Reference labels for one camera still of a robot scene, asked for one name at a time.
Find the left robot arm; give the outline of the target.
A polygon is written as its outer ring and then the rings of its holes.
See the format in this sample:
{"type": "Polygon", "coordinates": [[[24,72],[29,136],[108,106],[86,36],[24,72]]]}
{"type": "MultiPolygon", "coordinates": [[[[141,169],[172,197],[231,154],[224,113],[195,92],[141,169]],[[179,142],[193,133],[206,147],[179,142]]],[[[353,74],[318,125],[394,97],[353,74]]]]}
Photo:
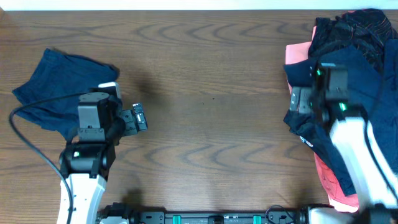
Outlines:
{"type": "Polygon", "coordinates": [[[58,223],[94,223],[121,138],[147,129],[140,103],[129,110],[117,94],[91,92],[78,104],[79,140],[60,154],[61,201],[58,223]]]}

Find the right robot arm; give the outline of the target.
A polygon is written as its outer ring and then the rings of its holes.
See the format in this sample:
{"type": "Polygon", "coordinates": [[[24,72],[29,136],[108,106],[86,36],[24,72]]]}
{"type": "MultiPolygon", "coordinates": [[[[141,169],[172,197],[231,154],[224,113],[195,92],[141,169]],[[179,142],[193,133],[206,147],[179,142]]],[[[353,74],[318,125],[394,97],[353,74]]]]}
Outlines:
{"type": "Polygon", "coordinates": [[[310,114],[328,132],[340,153],[358,196],[356,213],[326,205],[299,210],[296,223],[397,223],[397,178],[373,133],[370,115],[349,100],[348,70],[318,63],[310,88],[293,87],[289,109],[310,114]]]}

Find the dark blue denim shorts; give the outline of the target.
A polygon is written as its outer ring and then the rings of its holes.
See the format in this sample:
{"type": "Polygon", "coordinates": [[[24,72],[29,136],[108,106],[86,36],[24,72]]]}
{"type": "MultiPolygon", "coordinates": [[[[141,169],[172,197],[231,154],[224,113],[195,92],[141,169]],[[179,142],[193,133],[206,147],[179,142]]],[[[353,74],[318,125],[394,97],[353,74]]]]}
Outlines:
{"type": "MultiPolygon", "coordinates": [[[[322,62],[342,64],[348,69],[348,90],[353,103],[370,111],[379,100],[371,117],[374,136],[393,172],[397,172],[397,41],[389,40],[384,48],[383,72],[378,73],[362,53],[349,46],[322,55],[322,62]]],[[[284,65],[290,86],[310,87],[315,74],[314,58],[284,65]]],[[[314,153],[333,171],[346,196],[356,194],[347,168],[329,136],[310,114],[288,111],[284,122],[290,131],[302,138],[314,153]]]]}

